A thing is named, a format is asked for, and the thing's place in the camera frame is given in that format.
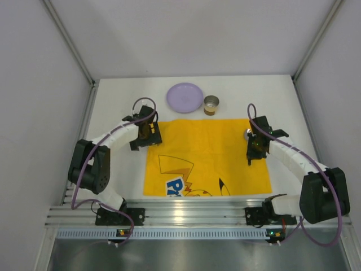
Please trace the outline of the spoon with teal handle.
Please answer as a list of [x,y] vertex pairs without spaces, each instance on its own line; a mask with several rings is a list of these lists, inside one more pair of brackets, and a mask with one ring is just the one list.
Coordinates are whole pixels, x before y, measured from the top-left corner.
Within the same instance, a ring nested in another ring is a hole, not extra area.
[[249,141],[249,138],[252,138],[253,136],[253,132],[251,129],[247,129],[245,132],[244,132],[244,138],[246,141]]

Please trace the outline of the purple plastic plate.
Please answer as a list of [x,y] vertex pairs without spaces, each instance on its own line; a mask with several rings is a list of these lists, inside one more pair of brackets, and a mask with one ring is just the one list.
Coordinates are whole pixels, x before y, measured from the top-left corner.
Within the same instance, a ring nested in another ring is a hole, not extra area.
[[168,106],[177,113],[191,113],[203,103],[202,90],[195,84],[182,82],[173,85],[166,93]]

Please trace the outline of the yellow cartoon print cloth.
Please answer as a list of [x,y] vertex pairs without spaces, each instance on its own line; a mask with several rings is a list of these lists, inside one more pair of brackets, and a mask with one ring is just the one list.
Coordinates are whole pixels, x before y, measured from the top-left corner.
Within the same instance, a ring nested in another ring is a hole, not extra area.
[[272,192],[265,160],[248,163],[247,119],[159,123],[162,143],[147,151],[145,196],[246,196]]

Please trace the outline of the metal cup with brown base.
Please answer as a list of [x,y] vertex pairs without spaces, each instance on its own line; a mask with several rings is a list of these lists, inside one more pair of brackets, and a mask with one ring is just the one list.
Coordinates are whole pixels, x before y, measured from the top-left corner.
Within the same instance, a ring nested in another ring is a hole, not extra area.
[[208,116],[215,115],[219,106],[219,98],[214,95],[208,95],[204,98],[204,113]]

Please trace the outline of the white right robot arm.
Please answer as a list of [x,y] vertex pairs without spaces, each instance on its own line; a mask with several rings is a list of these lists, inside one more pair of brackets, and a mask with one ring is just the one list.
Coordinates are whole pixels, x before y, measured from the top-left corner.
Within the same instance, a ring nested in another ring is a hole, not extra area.
[[279,194],[266,198],[262,207],[270,217],[301,216],[316,224],[350,212],[346,176],[342,169],[327,167],[297,148],[282,129],[274,130],[266,116],[250,120],[246,158],[280,161],[301,184],[298,195]]

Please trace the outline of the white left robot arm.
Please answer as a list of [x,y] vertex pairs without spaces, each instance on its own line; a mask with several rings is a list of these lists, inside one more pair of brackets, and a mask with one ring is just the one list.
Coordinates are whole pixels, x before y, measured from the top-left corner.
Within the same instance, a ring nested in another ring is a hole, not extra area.
[[68,181],[75,184],[72,208],[76,209],[77,193],[80,189],[93,193],[93,199],[111,212],[125,212],[126,200],[111,185],[111,157],[125,145],[132,151],[162,143],[157,123],[158,113],[154,108],[143,105],[138,113],[126,116],[112,130],[91,139],[79,140],[74,148],[68,169]]

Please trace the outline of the black right arm base bracket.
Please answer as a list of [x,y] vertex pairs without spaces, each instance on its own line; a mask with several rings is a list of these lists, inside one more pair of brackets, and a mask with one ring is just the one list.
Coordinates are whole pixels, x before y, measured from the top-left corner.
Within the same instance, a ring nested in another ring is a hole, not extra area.
[[290,215],[270,215],[262,207],[246,207],[245,218],[248,226],[261,228],[266,225],[296,225],[297,219]]

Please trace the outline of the black left arm base bracket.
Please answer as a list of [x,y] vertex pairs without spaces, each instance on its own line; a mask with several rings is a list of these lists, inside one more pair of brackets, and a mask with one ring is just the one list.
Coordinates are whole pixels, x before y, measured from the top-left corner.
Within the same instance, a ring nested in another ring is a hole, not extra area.
[[[128,208],[125,212],[134,222],[135,226],[143,226],[145,219],[144,208]],[[96,213],[96,226],[130,226],[131,221],[117,212],[100,207]]]

